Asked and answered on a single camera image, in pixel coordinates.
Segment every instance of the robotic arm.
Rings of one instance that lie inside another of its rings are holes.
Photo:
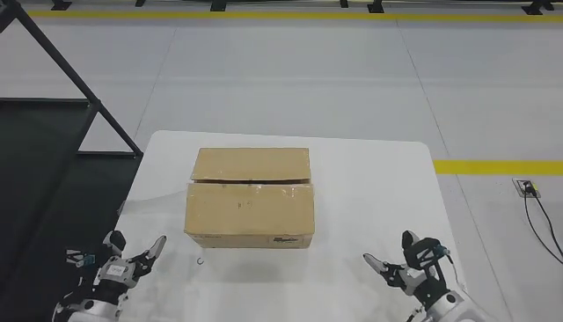
[[[155,260],[165,247],[166,237],[160,237],[149,249],[123,259],[125,238],[120,231],[110,231],[95,254],[67,250],[67,262],[83,270],[80,283],[55,307],[53,322],[115,322],[119,320],[127,292],[139,279],[150,273]],[[88,266],[96,260],[103,266],[93,276]]]
[[[369,253],[363,258],[380,274],[390,287],[401,288],[407,296],[414,296],[426,312],[424,322],[491,322],[490,318],[470,298],[447,287],[438,262],[447,257],[453,265],[450,251],[435,238],[420,240],[411,231],[403,233],[403,254],[406,263],[391,264]],[[415,311],[408,322],[412,321]]]

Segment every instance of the box flap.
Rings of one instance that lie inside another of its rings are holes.
[[[192,180],[309,180],[309,149],[200,149]]]
[[[190,184],[188,234],[302,235],[315,232],[313,188],[302,185]]]

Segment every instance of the power outlet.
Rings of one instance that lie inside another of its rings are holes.
[[[533,181],[531,181],[531,179],[516,179],[513,178],[512,182],[514,183],[514,186],[516,187],[516,191],[518,192],[518,194],[520,195],[520,197],[524,198],[528,198],[528,199],[533,199],[534,195],[532,194],[526,194],[526,186],[524,185],[527,181],[529,181],[531,183],[531,185],[534,187],[534,189],[536,189],[536,194],[538,199],[540,197],[542,197],[542,195],[539,193],[539,189],[537,188],[536,183],[534,183]]]

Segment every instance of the yellow floor line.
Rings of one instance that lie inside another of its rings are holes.
[[[324,20],[415,20],[513,23],[563,23],[559,15],[464,15],[464,14],[369,14],[355,12],[288,11],[29,11],[36,18],[111,18],[111,19],[324,19]]]
[[[563,175],[563,161],[435,160],[436,174]]]

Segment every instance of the white table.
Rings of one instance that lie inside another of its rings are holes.
[[[316,233],[307,250],[201,249],[183,232],[186,183],[201,147],[308,147]],[[439,238],[461,264],[430,153],[422,143],[159,131],[117,224],[124,256],[168,237],[130,290],[123,321],[404,321],[414,297],[364,263],[403,262],[404,230]],[[198,265],[196,260],[204,263]],[[455,288],[447,260],[442,267]]]

